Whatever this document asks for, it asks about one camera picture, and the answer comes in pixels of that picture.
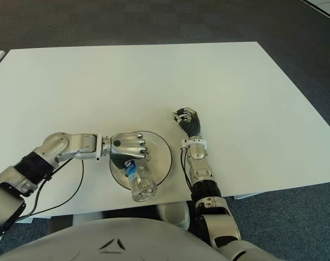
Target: robot forearm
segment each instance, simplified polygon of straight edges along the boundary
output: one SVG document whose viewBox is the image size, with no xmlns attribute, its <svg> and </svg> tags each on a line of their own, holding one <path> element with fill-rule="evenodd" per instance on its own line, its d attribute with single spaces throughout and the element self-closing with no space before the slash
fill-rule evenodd
<svg viewBox="0 0 330 261">
<path fill-rule="evenodd" d="M 207 142 L 200 135 L 197 113 L 183 108 L 173 113 L 173 117 L 189 138 L 182 140 L 182 150 L 190 167 L 191 198 L 195 203 L 195 221 L 201 239 L 229 260 L 280 260 L 241 240 L 237 224 L 208 164 Z"/>
<path fill-rule="evenodd" d="M 110 155 L 119 168 L 130 158 L 144 158 L 145 141 L 140 133 L 100 134 L 54 133 L 19 163 L 0 173 L 0 236 L 24 211 L 22 196 L 30 196 L 44 179 L 50 179 L 59 162 L 95 159 Z"/>
</svg>

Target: gray carpet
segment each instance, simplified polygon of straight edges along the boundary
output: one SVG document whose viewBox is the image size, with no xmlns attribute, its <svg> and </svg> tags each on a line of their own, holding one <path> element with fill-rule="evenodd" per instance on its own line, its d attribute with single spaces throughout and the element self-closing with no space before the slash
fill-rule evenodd
<svg viewBox="0 0 330 261">
<path fill-rule="evenodd" d="M 6 51 L 221 41 L 258 41 L 330 125 L 330 19 L 300 0 L 0 0 Z M 246 240 L 287 260 L 330 260 L 330 183 L 229 202 Z M 36 222 L 15 225 L 0 253 L 43 236 Z"/>
</svg>

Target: bottle label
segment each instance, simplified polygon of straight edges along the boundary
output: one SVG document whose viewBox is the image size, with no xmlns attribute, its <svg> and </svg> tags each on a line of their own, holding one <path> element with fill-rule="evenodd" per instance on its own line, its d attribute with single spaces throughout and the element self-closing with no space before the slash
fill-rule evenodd
<svg viewBox="0 0 330 261">
<path fill-rule="evenodd" d="M 130 182 L 136 178 L 137 167 L 134 160 L 129 160 L 128 162 L 126 162 L 126 172 L 127 172 L 128 180 Z"/>
</svg>

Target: metal joint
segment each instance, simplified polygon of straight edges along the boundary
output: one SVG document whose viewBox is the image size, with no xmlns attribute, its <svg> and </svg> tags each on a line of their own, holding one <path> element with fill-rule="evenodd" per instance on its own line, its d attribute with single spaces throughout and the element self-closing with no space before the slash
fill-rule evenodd
<svg viewBox="0 0 330 261">
<path fill-rule="evenodd" d="M 38 188 L 36 184 L 19 173 L 13 166 L 6 168 L 0 173 L 0 184 L 2 183 L 9 184 L 22 195 L 31 194 Z"/>
</svg>

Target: screw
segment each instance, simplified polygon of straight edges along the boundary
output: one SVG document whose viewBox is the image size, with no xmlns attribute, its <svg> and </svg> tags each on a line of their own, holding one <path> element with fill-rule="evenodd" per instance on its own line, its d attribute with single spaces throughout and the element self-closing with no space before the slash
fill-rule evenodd
<svg viewBox="0 0 330 261">
<path fill-rule="evenodd" d="M 119 140 L 115 140 L 113 144 L 115 147 L 119 147 L 121 145 L 121 142 Z"/>
</svg>

